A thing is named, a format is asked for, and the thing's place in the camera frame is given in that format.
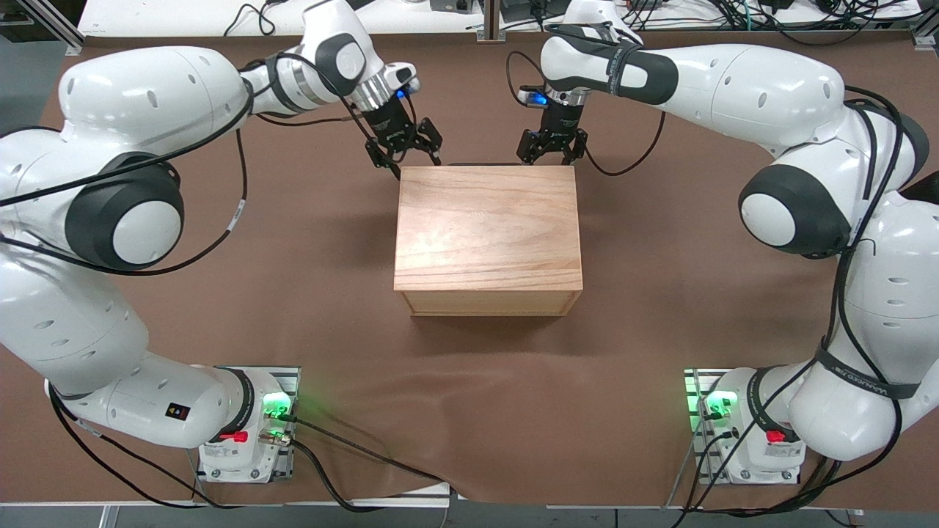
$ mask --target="green light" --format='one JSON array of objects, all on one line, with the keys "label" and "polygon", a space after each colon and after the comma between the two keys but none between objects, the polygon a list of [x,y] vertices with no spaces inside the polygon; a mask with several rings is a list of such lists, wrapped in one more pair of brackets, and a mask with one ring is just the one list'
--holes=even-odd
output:
[{"label": "green light", "polygon": [[275,420],[290,411],[290,396],[285,393],[270,393],[264,396],[262,403],[264,414]]},{"label": "green light", "polygon": [[720,414],[722,418],[731,415],[731,407],[737,405],[737,394],[731,391],[714,391],[705,399],[710,412]]}]

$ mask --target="brown leather mat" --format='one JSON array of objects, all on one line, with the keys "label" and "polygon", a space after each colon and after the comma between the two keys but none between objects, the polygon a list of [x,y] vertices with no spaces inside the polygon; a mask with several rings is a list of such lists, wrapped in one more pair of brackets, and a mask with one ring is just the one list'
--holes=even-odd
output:
[{"label": "brown leather mat", "polygon": [[[418,67],[423,91],[415,103],[443,134],[445,163],[511,162],[522,130],[537,127],[540,116],[509,98],[504,58],[510,49],[537,57],[539,38],[480,46],[464,38],[378,37],[376,45],[384,60]],[[743,37],[648,40],[667,47],[730,38]],[[915,53],[907,35],[819,49],[796,49],[779,36],[748,38],[831,64],[849,84],[887,95],[939,142],[939,63],[932,53]],[[294,41],[203,43],[240,65]],[[87,48],[81,59],[111,51]],[[526,68],[519,61],[517,84],[535,81]],[[316,117],[341,114],[333,107]],[[657,120],[641,104],[593,95],[581,125],[599,162],[618,168],[645,150]],[[54,101],[43,122],[60,126]],[[677,118],[666,123],[654,154],[626,176],[611,179],[578,164],[584,292],[565,318],[410,318],[392,291],[397,183],[368,162],[359,131],[349,123],[287,129],[252,120],[244,139],[251,191],[233,236],[185,271],[116,279],[149,327],[150,349],[189,363],[302,365],[301,415],[318,417],[315,408],[326,408],[473,500],[661,505],[690,434],[683,369],[800,361],[824,332],[834,262],[768,249],[738,218],[737,195],[769,156]],[[937,160],[924,172],[939,167]],[[227,137],[174,163],[187,213],[176,262],[227,225],[239,197],[239,162]],[[427,161],[411,152],[407,163]],[[71,443],[36,373],[3,353],[0,376],[0,500],[137,499]],[[382,448],[348,427],[321,423]],[[818,505],[939,508],[932,496],[937,435],[933,415],[902,437],[882,467],[829,490]],[[300,437],[348,497],[424,484],[315,433]],[[108,446],[92,445],[151,493],[189,496]],[[178,450],[129,445],[176,474],[190,473]],[[209,490],[229,503],[327,497],[300,458],[289,483]],[[719,489],[708,505],[770,505],[792,492]]]}]

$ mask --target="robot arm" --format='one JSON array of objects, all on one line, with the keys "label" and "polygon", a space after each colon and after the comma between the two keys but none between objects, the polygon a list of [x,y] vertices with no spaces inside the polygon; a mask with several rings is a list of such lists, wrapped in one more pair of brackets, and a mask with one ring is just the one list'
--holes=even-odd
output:
[{"label": "robot arm", "polygon": [[[377,133],[366,145],[376,166],[396,170],[392,155],[409,148],[439,164],[433,125],[415,126],[396,94],[419,88],[414,67],[382,62],[343,0],[312,6],[304,21],[300,46],[244,71],[193,47],[86,61],[60,82],[61,131],[0,138],[0,342],[71,414],[152,443],[198,446],[222,481],[268,480],[284,431],[276,417],[290,402],[262,370],[151,353],[146,326],[102,272],[151,267],[179,239],[179,174],[154,160],[230,132],[250,114],[293,116],[343,100]],[[86,181],[115,171],[122,174]]]},{"label": "robot arm", "polygon": [[[888,175],[900,131],[878,106],[846,105],[840,75],[825,64],[740,44],[646,50],[627,35],[613,35],[609,26],[553,29],[557,34],[541,56],[545,93],[523,88],[518,94],[529,106],[544,109],[540,130],[523,133],[518,151],[523,162],[533,163],[548,151],[564,152],[566,163],[582,154],[586,133],[577,127],[580,113],[588,95],[602,91],[765,148],[774,160],[741,192],[740,214],[755,238],[780,251],[837,255],[858,236],[859,220],[873,205],[875,222],[848,274],[845,313],[887,380],[902,385],[902,426],[935,407],[939,297],[933,292],[939,281],[931,270],[939,255],[933,247],[939,207],[934,198],[915,201],[898,192],[929,153],[926,134],[912,119],[902,117],[901,148]],[[885,193],[871,204],[872,190],[884,178]],[[804,363],[734,369],[714,387],[702,412],[722,416],[713,422],[715,434],[744,430],[754,421],[762,429],[742,442],[727,465],[731,481],[785,482],[781,475],[796,474],[803,460],[803,442],[838,460],[862,457],[887,443],[894,424],[888,396],[893,395],[871,381],[873,372],[842,325],[818,357],[767,408],[763,402]],[[766,447],[771,438],[778,448]],[[721,445],[721,453],[737,442],[720,441],[727,446]]]}]

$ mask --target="red button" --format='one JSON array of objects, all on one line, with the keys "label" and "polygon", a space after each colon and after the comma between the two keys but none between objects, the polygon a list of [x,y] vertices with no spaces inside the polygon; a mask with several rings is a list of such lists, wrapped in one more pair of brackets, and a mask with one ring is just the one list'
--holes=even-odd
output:
[{"label": "red button", "polygon": [[231,434],[220,434],[219,438],[222,440],[228,440],[230,438],[234,440],[235,443],[245,443],[248,442],[248,431],[238,431],[237,433]]},{"label": "red button", "polygon": [[782,431],[766,431],[766,440],[770,443],[785,442],[786,435]]}]

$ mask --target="wooden box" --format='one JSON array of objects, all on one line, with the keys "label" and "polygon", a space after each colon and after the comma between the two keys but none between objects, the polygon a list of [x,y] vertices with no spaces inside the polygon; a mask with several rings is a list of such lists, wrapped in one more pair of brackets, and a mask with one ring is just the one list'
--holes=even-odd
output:
[{"label": "wooden box", "polygon": [[411,314],[562,316],[582,289],[573,167],[402,167],[394,290]]}]

